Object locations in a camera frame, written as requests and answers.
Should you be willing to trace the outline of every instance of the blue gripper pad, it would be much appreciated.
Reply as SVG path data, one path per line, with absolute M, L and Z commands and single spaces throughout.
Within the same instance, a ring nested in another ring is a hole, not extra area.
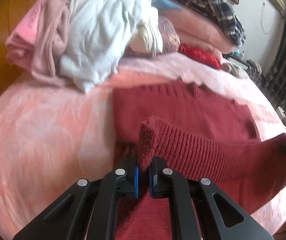
M 135 174 L 134 174 L 134 187 L 135 187 L 135 197 L 139 197 L 139 167 L 135 167 Z
M 152 177 L 152 165 L 148 166 L 148 182 L 149 182 L 149 189 L 150 189 L 150 197 L 153 197 L 153 177 Z

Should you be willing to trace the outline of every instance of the electrical cord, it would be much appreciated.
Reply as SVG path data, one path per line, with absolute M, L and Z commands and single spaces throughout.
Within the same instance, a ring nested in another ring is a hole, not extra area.
M 275 17 L 274 17 L 274 21 L 273 21 L 273 24 L 272 24 L 272 27 L 270 29 L 270 31 L 267 33 L 264 29 L 264 26 L 263 26 L 263 16 L 264 16 L 264 10 L 265 10 L 265 3 L 263 2 L 263 6 L 262 6 L 262 13 L 261 13 L 261 29 L 262 29 L 262 32 L 263 34 L 265 35 L 268 35 L 271 33 L 271 31 L 273 30 L 274 28 L 274 24 L 275 24 L 275 20 L 276 20 L 276 15 L 277 15 L 277 10 L 275 10 Z

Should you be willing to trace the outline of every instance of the patterned pillow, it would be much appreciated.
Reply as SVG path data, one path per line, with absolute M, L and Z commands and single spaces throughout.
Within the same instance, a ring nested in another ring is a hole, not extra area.
M 163 53 L 176 52 L 180 46 L 180 38 L 168 18 L 159 16 L 159 30 L 163 39 Z

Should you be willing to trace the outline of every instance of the fuzzy pink fabric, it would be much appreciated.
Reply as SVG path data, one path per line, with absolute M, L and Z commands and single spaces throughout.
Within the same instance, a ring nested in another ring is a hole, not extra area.
M 63 87 L 70 79 L 59 77 L 59 59 L 67 47 L 70 0 L 43 0 L 31 62 L 32 76 L 42 83 Z
M 31 69 L 42 2 L 36 1 L 5 42 L 8 50 L 6 60 L 27 71 Z
M 197 37 L 193 37 L 191 34 L 188 34 L 184 31 L 177 31 L 176 33 L 180 38 L 181 44 L 186 44 L 189 47 L 197 47 L 198 49 L 205 50 L 216 57 L 216 59 L 221 63 L 223 56 L 221 51 L 219 51 L 217 48 L 213 47 L 211 44 L 205 41 L 200 40 Z
M 213 47 L 218 48 L 223 54 L 232 52 L 234 48 L 229 39 L 215 23 L 184 6 L 182 6 L 181 10 L 160 11 L 159 15 L 168 18 L 173 23 L 176 32 L 184 31 L 199 38 Z

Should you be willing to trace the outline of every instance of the white cloth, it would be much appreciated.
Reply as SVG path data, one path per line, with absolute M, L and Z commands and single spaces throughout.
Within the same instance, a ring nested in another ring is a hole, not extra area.
M 83 92 L 102 84 L 123 56 L 137 24 L 150 19 L 151 0 L 71 0 L 68 44 L 60 74 Z
M 129 47 L 134 52 L 153 56 L 163 52 L 163 39 L 159 30 L 159 11 L 155 7 L 150 9 L 149 21 L 137 26 Z

